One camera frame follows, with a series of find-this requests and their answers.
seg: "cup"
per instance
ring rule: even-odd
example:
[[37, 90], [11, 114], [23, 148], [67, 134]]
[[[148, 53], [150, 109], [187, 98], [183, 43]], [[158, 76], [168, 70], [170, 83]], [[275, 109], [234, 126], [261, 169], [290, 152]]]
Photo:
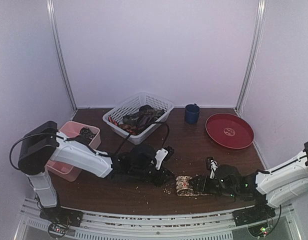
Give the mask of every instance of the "cup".
[[200, 113], [200, 107], [196, 104], [188, 104], [185, 107], [185, 122], [189, 124], [195, 124], [198, 121]]

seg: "white wall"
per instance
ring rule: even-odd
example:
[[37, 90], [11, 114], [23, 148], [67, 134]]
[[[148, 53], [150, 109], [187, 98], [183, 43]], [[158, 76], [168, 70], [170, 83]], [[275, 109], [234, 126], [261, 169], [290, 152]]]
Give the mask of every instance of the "white wall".
[[146, 91], [177, 106], [234, 107], [258, 0], [57, 0], [78, 107], [112, 107]]
[[[308, 0], [267, 1], [256, 71], [243, 118], [271, 168], [308, 141]], [[294, 207], [308, 240], [308, 194]]]
[[32, 194], [25, 175], [9, 165], [9, 149], [45, 121], [63, 124], [72, 116], [64, 89], [46, 1], [0, 0], [0, 239], [11, 239]]

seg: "white plastic basket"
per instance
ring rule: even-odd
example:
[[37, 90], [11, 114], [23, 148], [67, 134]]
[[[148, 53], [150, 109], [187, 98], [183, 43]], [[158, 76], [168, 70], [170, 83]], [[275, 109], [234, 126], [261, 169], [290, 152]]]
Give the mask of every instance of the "white plastic basket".
[[[115, 107], [108, 113], [103, 116], [103, 121], [106, 122], [112, 130], [125, 138], [128, 136], [128, 132], [124, 131], [120, 127], [112, 124], [108, 117], [111, 116], [117, 123], [122, 123], [123, 116], [133, 114], [139, 111], [139, 108], [144, 105], [150, 105], [152, 108], [156, 110], [163, 109], [165, 113], [157, 119], [157, 122], [165, 122], [168, 118], [170, 111], [175, 107], [174, 104], [166, 99], [163, 99], [159, 96], [155, 96], [149, 93], [141, 92], [135, 96], [130, 97], [126, 101], [124, 101], [119, 106]], [[146, 130], [144, 130], [140, 135], [131, 135], [129, 137], [129, 141], [135, 145], [142, 143], [149, 135], [151, 135], [154, 130], [159, 127], [158, 124], [152, 124]]]

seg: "pink plastic bin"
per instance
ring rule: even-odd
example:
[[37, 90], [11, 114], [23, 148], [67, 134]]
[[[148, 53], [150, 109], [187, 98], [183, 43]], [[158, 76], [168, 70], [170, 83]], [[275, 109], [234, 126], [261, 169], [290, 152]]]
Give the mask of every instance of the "pink plastic bin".
[[[59, 131], [66, 134], [69, 138], [71, 137], [73, 138], [79, 135], [80, 130], [84, 127], [88, 127], [92, 131], [92, 133], [96, 134], [96, 136], [93, 138], [93, 140], [90, 142], [89, 145], [93, 149], [98, 148], [98, 146], [101, 143], [100, 129], [95, 126], [89, 126], [89, 125], [82, 124], [82, 123], [75, 122], [75, 121], [68, 121], [67, 123], [65, 123], [64, 126], [60, 128]], [[70, 182], [75, 181], [78, 175], [80, 174], [80, 172], [82, 171], [82, 169], [76, 168], [72, 165], [61, 163], [61, 162], [56, 162], [52, 160], [49, 160], [47, 162], [46, 167], [50, 172]]]

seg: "folded cloth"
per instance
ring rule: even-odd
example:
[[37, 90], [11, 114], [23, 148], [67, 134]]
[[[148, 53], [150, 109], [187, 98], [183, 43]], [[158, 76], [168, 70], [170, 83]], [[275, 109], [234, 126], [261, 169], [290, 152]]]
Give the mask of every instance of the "folded cloth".
[[199, 193], [193, 190], [193, 187], [189, 184], [190, 176], [178, 176], [176, 177], [176, 193], [182, 197], [194, 197], [194, 196], [207, 196], [208, 193]]

